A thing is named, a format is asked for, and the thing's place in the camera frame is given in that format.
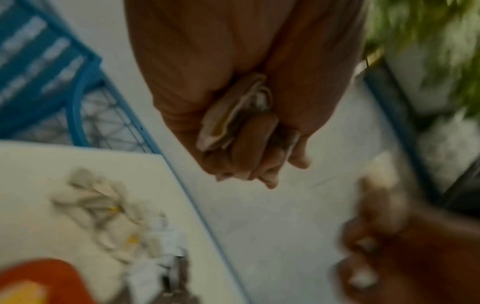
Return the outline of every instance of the concrete floor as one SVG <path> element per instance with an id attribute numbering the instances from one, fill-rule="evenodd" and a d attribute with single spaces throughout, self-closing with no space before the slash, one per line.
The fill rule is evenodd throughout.
<path id="1" fill-rule="evenodd" d="M 308 171 L 286 167 L 278 189 L 216 183 L 203 173 L 152 106 L 129 46 L 121 0 L 52 0 L 171 162 L 255 303 L 338 303 L 331 281 L 339 226 L 352 214 L 355 183 L 376 155 L 396 145 L 363 84 L 345 94 L 308 148 Z"/>

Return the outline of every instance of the gray floor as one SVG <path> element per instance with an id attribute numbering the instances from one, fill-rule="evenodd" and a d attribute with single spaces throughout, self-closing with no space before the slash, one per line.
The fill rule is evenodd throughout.
<path id="1" fill-rule="evenodd" d="M 52 0 L 111 76 L 172 163 L 255 303 L 338 303 L 330 280 L 342 258 L 361 169 L 396 145 L 363 84 L 348 90 L 310 142 L 308 171 L 286 168 L 277 190 L 205 175 L 164 126 L 129 47 L 121 0 Z"/>

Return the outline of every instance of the hand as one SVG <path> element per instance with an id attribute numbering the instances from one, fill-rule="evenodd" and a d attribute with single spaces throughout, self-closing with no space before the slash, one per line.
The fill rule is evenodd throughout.
<path id="1" fill-rule="evenodd" d="M 307 168 L 307 138 L 332 114 L 363 45 L 363 0 L 125 0 L 137 63 L 166 125 L 210 174 L 274 170 L 277 125 L 301 133 L 291 163 Z M 201 119 L 251 71 L 267 74 L 273 113 L 250 118 L 231 148 L 201 153 Z"/>
<path id="2" fill-rule="evenodd" d="M 345 225 L 342 244 L 350 257 L 337 266 L 345 296 L 360 304 L 480 302 L 480 224 L 415 206 L 404 230 L 386 233 L 378 219 L 390 200 L 388 191 L 364 187 L 359 216 Z M 373 252 L 359 246 L 366 237 L 378 245 Z M 351 279 L 365 265 L 379 282 L 359 289 Z"/>

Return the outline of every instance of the orange object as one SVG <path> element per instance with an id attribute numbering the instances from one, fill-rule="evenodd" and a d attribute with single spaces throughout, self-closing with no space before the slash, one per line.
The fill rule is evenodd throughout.
<path id="1" fill-rule="evenodd" d="M 95 304 L 75 268 L 61 260 L 40 259 L 0 273 L 0 289 L 22 281 L 47 288 L 49 304 Z"/>

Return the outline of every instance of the skin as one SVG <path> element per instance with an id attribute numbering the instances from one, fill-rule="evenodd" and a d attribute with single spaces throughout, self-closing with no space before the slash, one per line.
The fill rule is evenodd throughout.
<path id="1" fill-rule="evenodd" d="M 361 304 L 479 303 L 480 224 L 415 204 L 404 230 L 385 233 L 374 223 L 389 199 L 385 189 L 363 187 L 358 217 L 341 238 L 349 252 L 336 268 L 343 294 Z M 375 251 L 358 246 L 365 237 L 377 242 Z M 365 265 L 379 282 L 359 289 L 350 280 Z"/>
<path id="2" fill-rule="evenodd" d="M 275 128 L 300 134 L 290 163 L 308 168 L 308 138 L 332 115 L 364 43 L 364 0 L 125 0 L 131 45 L 155 107 L 209 174 L 278 167 Z M 267 75 L 272 113 L 250 118 L 227 150 L 195 147 L 201 119 L 251 71 Z"/>

